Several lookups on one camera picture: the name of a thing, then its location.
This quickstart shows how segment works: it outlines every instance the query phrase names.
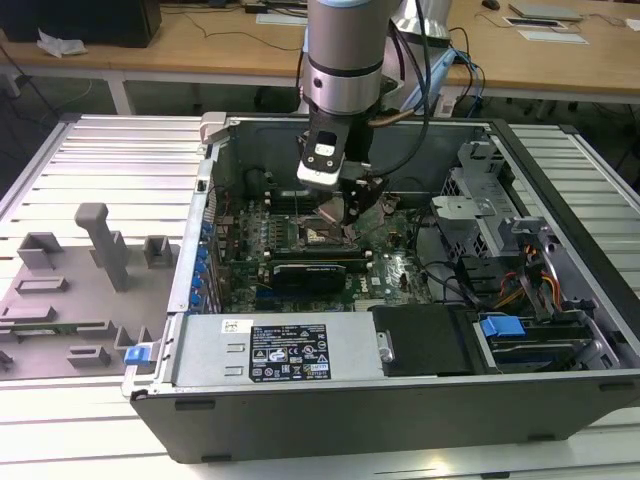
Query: robotic arm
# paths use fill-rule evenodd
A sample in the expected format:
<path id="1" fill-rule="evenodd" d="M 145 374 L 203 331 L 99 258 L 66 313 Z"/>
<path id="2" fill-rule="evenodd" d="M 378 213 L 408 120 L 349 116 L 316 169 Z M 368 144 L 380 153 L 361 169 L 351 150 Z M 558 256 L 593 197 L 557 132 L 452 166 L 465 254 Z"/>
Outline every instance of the robotic arm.
<path id="1" fill-rule="evenodd" d="M 400 3 L 309 0 L 309 55 L 303 85 L 310 128 L 298 179 L 316 190 L 339 188 L 341 203 L 336 208 L 333 199 L 332 210 L 342 210 L 333 216 L 342 225 L 353 223 L 374 205 L 387 184 L 384 176 L 372 172 L 369 150 L 376 126 L 373 118 L 380 107 L 389 19 Z"/>

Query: sticker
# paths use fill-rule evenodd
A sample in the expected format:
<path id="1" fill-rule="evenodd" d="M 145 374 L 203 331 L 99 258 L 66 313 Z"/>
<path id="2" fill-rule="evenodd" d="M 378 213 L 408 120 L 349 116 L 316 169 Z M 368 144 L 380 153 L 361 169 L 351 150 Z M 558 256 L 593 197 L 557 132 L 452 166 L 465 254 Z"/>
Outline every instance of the sticker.
<path id="1" fill-rule="evenodd" d="M 326 326 L 252 327 L 249 372 L 256 383 L 330 379 Z"/>
<path id="2" fill-rule="evenodd" d="M 226 319 L 222 321 L 222 333 L 251 333 L 253 320 Z"/>

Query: gray floor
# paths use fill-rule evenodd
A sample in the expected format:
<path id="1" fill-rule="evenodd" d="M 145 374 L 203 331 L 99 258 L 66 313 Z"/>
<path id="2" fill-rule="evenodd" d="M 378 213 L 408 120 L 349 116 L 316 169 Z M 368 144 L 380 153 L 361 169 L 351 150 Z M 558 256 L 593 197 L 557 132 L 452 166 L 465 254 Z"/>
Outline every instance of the gray floor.
<path id="1" fill-rule="evenodd" d="M 89 80 L 35 78 L 34 83 L 44 97 L 62 112 L 114 114 L 115 109 L 106 83 L 94 80 L 90 91 Z M 128 85 L 137 113 L 141 115 L 193 115 L 192 89 L 187 84 L 131 82 Z M 201 86 L 202 111 L 255 112 L 255 87 L 245 86 Z M 261 111 L 282 112 L 293 108 L 293 89 L 268 89 L 263 97 Z M 471 101 L 461 102 L 456 109 L 457 116 L 465 116 Z M 626 152 L 637 138 L 640 111 L 632 118 L 626 105 L 602 105 L 591 103 L 578 105 L 577 111 L 570 112 L 568 104 L 558 102 L 555 111 L 544 122 L 535 119 L 537 103 L 529 100 L 487 99 L 482 110 L 474 116 L 504 118 L 510 123 L 550 123 L 574 125 L 612 165 Z M 22 95 L 10 102 L 3 98 L 0 104 L 0 196 L 20 174 L 28 160 L 39 148 L 51 128 L 55 118 L 35 94 L 29 84 L 22 87 Z M 629 156 L 621 174 L 632 183 L 638 176 L 640 162 Z"/>

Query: gray 3d-printed part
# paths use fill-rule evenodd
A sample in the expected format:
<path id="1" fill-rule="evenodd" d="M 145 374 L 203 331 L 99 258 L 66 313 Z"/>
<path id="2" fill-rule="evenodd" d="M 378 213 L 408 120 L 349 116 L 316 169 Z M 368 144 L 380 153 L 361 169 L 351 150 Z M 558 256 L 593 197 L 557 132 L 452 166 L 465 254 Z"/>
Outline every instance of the gray 3d-printed part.
<path id="1" fill-rule="evenodd" d="M 49 253 L 62 251 L 53 233 L 28 233 L 20 247 L 18 255 L 29 270 L 52 270 Z"/>
<path id="2" fill-rule="evenodd" d="M 148 236 L 144 241 L 143 251 L 149 268 L 171 268 L 173 266 L 173 254 L 168 237 Z"/>
<path id="3" fill-rule="evenodd" d="M 80 345 L 69 348 L 67 360 L 75 368 L 107 367 L 111 363 L 111 356 L 100 345 Z"/>
<path id="4" fill-rule="evenodd" d="M 20 338 L 10 328 L 0 328 L 0 343 L 18 343 Z"/>
<path id="5" fill-rule="evenodd" d="M 116 339 L 113 342 L 113 349 L 120 354 L 122 358 L 124 358 L 125 353 L 127 353 L 127 349 L 133 346 L 133 341 L 127 330 L 124 327 L 118 327 L 118 333 L 116 334 Z"/>
<path id="6" fill-rule="evenodd" d="M 2 326 L 1 322 L 51 322 L 55 317 L 56 311 L 51 305 L 44 307 L 8 307 L 0 315 L 0 326 Z"/>
<path id="7" fill-rule="evenodd" d="M 138 343 L 150 342 L 152 340 L 149 329 L 145 326 L 140 328 L 140 334 L 138 335 Z"/>
<path id="8" fill-rule="evenodd" d="M 124 237 L 118 231 L 111 232 L 111 237 L 113 238 L 113 244 L 116 246 L 116 251 L 118 252 L 118 254 L 122 255 L 122 258 L 124 258 L 124 264 L 127 265 L 127 263 L 129 262 L 130 252 L 129 252 L 129 249 L 127 248 L 127 245 L 124 243 Z M 93 261 L 95 262 L 96 267 L 102 268 L 102 261 L 98 257 L 98 254 L 96 253 L 96 249 L 90 248 L 89 253 L 91 254 L 91 258 L 93 258 Z"/>
<path id="9" fill-rule="evenodd" d="M 64 292 L 69 284 L 64 277 L 39 277 L 22 280 L 16 285 L 16 292 L 20 295 L 29 293 Z"/>
<path id="10" fill-rule="evenodd" d="M 100 325 L 90 327 L 78 327 L 78 335 L 81 338 L 115 338 L 116 326 L 111 320 L 107 322 L 100 322 Z"/>
<path id="11" fill-rule="evenodd" d="M 82 203 L 78 207 L 75 220 L 76 224 L 89 234 L 91 243 L 96 249 L 96 255 L 104 266 L 115 291 L 125 292 L 129 275 L 125 258 L 122 252 L 118 251 L 107 227 L 108 214 L 109 209 L 104 203 Z"/>
<path id="12" fill-rule="evenodd" d="M 9 370 L 8 365 L 13 363 L 13 358 L 0 350 L 0 368 L 3 370 Z"/>
<path id="13" fill-rule="evenodd" d="M 173 257 L 177 258 L 179 247 L 171 246 Z M 0 349 L 13 357 L 20 368 L 0 370 L 0 381 L 27 378 L 82 377 L 95 375 L 122 375 L 125 365 L 122 352 L 114 350 L 117 327 L 124 326 L 136 342 L 142 326 L 151 336 L 150 341 L 162 336 L 166 321 L 167 301 L 174 276 L 174 268 L 153 269 L 147 267 L 142 245 L 128 247 L 129 288 L 126 292 L 115 292 L 103 269 L 96 268 L 88 247 L 63 247 L 63 251 L 49 255 L 55 275 L 64 277 L 69 284 L 64 292 L 20 295 L 15 287 L 24 280 L 35 280 L 42 276 L 50 277 L 47 271 L 31 271 L 22 266 L 16 274 L 11 287 L 0 300 L 0 313 L 12 307 L 41 307 L 51 305 L 56 318 L 48 322 L 51 328 L 34 327 L 31 324 L 0 323 Z M 100 328 L 87 332 L 83 328 L 93 329 L 113 323 L 104 332 Z M 65 325 L 77 325 L 66 328 Z M 108 367 L 85 367 L 76 369 L 67 361 L 70 346 L 102 345 L 111 356 Z"/>

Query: wooden desk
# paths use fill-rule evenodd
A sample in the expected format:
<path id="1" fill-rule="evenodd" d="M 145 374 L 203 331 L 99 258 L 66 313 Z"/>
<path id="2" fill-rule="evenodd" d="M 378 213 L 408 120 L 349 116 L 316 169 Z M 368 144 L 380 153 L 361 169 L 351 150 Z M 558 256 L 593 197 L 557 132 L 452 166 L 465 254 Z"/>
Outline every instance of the wooden desk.
<path id="1" fill-rule="evenodd" d="M 640 5 L 585 0 L 535 3 L 561 4 L 581 15 L 640 19 Z M 591 17 L 574 26 L 569 24 L 567 30 L 582 36 L 589 45 L 532 42 L 518 29 L 499 28 L 478 12 L 500 25 L 506 25 L 502 17 L 517 15 L 508 0 L 501 0 L 497 12 L 481 7 L 476 0 L 453 0 L 449 27 L 467 31 L 472 60 L 486 73 L 486 96 L 640 103 L 640 32 Z M 453 32 L 452 37 L 456 48 L 465 48 L 462 32 Z M 443 96 L 455 101 L 468 81 L 466 68 L 454 66 Z"/>
<path id="2" fill-rule="evenodd" d="M 580 14 L 599 13 L 621 19 L 640 19 L 640 5 L 586 0 L 535 0 L 562 3 Z M 258 25 L 254 15 L 242 10 L 218 13 L 192 13 L 187 16 L 163 14 L 160 30 L 148 48 L 119 48 L 89 45 L 89 53 L 57 59 L 35 44 L 4 43 L 5 48 L 26 73 L 36 76 L 97 78 L 109 84 L 116 110 L 132 114 L 125 82 L 163 81 L 192 84 L 235 84 L 293 86 L 298 48 L 302 44 L 301 26 Z M 640 103 L 640 32 L 615 27 L 600 17 L 592 17 L 571 27 L 589 45 L 531 42 L 515 28 L 498 28 L 503 16 L 515 16 L 502 0 L 502 8 L 491 12 L 479 0 L 453 0 L 449 26 L 461 26 L 469 34 L 473 61 L 487 75 L 486 96 L 540 98 L 549 100 Z M 243 34 L 245 32 L 283 51 Z M 453 33 L 454 44 L 464 48 L 461 32 Z M 15 69 L 0 57 L 0 73 L 8 78 Z M 450 106 L 468 82 L 468 72 L 454 66 L 443 87 L 440 114 Z"/>
<path id="3" fill-rule="evenodd" d="M 232 12 L 163 13 L 162 25 L 147 48 L 88 45 L 88 54 L 58 59 L 33 43 L 4 42 L 12 58 L 29 75 L 96 78 L 109 84 L 116 111 L 131 115 L 130 80 L 293 86 L 304 27 L 262 25 L 255 15 Z M 210 35 L 204 33 L 194 22 Z M 244 32 L 280 48 L 266 45 Z M 19 94 L 11 80 L 16 70 L 0 56 L 10 94 Z"/>

